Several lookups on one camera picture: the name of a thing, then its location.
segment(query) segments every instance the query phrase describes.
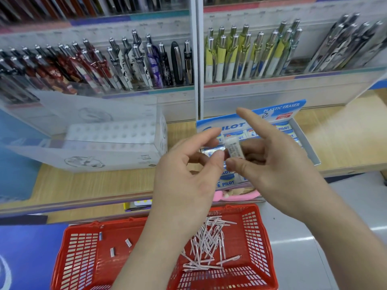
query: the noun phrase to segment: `purple pen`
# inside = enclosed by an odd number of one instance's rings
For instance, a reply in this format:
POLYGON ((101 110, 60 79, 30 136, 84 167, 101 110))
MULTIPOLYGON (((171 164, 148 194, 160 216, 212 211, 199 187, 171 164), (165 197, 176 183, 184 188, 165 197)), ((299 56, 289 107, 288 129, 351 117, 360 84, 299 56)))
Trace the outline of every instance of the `purple pen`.
POLYGON ((151 64, 152 73, 153 73, 153 77, 156 82, 156 85, 157 87, 163 88, 164 85, 162 83, 162 75, 160 73, 159 65, 157 64, 156 56, 154 55, 154 52, 153 52, 152 44, 147 43, 146 49, 148 53, 148 60, 149 60, 149 63, 151 64))

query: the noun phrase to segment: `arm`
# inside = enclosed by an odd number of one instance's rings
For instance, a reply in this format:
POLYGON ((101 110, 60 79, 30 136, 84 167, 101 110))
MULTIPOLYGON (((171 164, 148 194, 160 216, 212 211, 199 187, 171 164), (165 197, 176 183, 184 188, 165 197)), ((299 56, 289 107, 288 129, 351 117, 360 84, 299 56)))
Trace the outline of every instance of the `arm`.
POLYGON ((274 207, 307 225, 321 245, 340 289, 387 289, 387 249, 336 194, 304 150, 253 112, 238 108, 260 139, 242 142, 246 160, 227 169, 247 179, 274 207))
POLYGON ((179 254, 206 219, 223 172, 224 152, 210 158, 201 146, 216 146, 220 128, 177 143, 156 167, 152 209, 144 230, 111 290, 165 289, 179 254), (191 174, 188 163, 204 167, 191 174))

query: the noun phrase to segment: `person's left hand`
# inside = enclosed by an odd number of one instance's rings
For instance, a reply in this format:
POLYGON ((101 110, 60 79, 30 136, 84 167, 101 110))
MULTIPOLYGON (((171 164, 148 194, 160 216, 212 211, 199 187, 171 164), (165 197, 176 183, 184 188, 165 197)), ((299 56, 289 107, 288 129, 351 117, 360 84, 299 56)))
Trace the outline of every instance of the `person's left hand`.
POLYGON ((168 232, 185 242, 206 220, 216 184, 223 173, 224 151, 211 157, 198 152, 201 146, 215 147, 220 128, 211 128, 178 142, 156 166, 152 209, 147 226, 168 232), (191 173, 188 163, 200 163, 200 172, 191 173))

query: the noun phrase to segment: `person's right hand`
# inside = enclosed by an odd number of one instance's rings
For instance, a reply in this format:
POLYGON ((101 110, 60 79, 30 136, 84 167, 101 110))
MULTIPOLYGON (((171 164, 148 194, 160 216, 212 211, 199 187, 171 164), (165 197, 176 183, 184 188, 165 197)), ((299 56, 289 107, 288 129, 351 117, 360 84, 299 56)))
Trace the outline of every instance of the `person's right hand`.
POLYGON ((261 138, 242 141, 246 160, 228 158, 227 170, 246 177, 275 208, 305 222, 333 191, 291 136, 248 109, 236 112, 261 138))

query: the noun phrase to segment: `wood surface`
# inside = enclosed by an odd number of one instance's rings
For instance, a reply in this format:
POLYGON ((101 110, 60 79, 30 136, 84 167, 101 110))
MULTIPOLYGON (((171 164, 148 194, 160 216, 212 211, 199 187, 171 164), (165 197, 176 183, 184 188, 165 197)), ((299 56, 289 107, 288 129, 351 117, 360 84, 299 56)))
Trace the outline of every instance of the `wood surface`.
MULTIPOLYGON (((347 106, 302 110, 295 119, 322 162, 317 169, 323 176, 387 169, 387 107, 375 92, 347 106)), ((195 122, 169 124, 168 145, 195 133, 195 122)), ((31 199, 2 204, 0 214, 71 209, 51 213, 56 222, 116 214, 120 203, 150 197, 153 178, 154 168, 73 174, 42 165, 31 199), (98 207, 74 209, 86 206, 98 207)))

